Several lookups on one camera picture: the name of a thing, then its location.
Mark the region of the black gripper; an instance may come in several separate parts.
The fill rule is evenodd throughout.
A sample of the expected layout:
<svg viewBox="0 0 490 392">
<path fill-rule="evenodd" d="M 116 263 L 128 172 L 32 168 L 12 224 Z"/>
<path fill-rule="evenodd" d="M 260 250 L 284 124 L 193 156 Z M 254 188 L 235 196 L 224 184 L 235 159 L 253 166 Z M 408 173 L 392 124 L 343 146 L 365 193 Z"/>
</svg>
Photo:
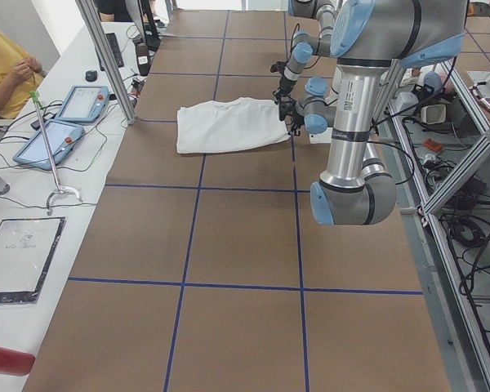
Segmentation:
<svg viewBox="0 0 490 392">
<path fill-rule="evenodd" d="M 285 122 L 287 119 L 289 120 L 290 129 L 288 130 L 288 134 L 290 136 L 300 136 L 301 135 L 301 125 L 296 124 L 297 120 L 297 110 L 296 110 L 296 102 L 289 101 L 289 95 L 280 90 L 276 89 L 273 92 L 274 103 L 278 105 L 278 117 L 279 120 Z"/>
<path fill-rule="evenodd" d="M 285 70 L 287 68 L 286 61 L 277 61 L 276 63 L 270 66 L 270 72 L 272 74 L 280 74 L 278 91 L 279 92 L 291 92 L 296 85 L 295 80 L 291 80 L 290 78 L 285 76 Z"/>
</svg>

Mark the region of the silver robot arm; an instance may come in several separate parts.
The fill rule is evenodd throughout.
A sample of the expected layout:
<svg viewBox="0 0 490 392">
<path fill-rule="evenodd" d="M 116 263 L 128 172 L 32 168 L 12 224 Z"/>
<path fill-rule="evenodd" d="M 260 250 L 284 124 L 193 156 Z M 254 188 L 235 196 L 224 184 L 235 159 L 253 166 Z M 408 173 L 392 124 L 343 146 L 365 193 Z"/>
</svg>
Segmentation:
<svg viewBox="0 0 490 392">
<path fill-rule="evenodd" d="M 274 102 L 280 105 L 290 96 L 296 82 L 312 56 L 330 57 L 332 33 L 336 24 L 338 7 L 341 1 L 289 1 L 290 16 L 316 20 L 318 36 L 313 37 L 303 29 L 296 29 L 291 38 L 289 56 L 285 61 L 278 61 L 270 68 L 271 73 L 279 73 L 281 78 L 273 92 Z"/>
<path fill-rule="evenodd" d="M 330 131 L 327 167 L 310 187 L 314 219 L 322 225 L 371 225 L 383 221 L 396 200 L 394 179 L 369 144 L 381 75 L 397 60 L 404 69 L 455 57 L 467 15 L 464 1 L 291 1 L 292 16 L 317 20 L 319 36 L 299 31 L 291 54 L 277 66 L 274 93 L 292 133 Z M 327 85 L 311 78 L 299 100 L 290 95 L 312 56 L 336 60 L 341 73 L 337 101 L 325 101 Z"/>
</svg>

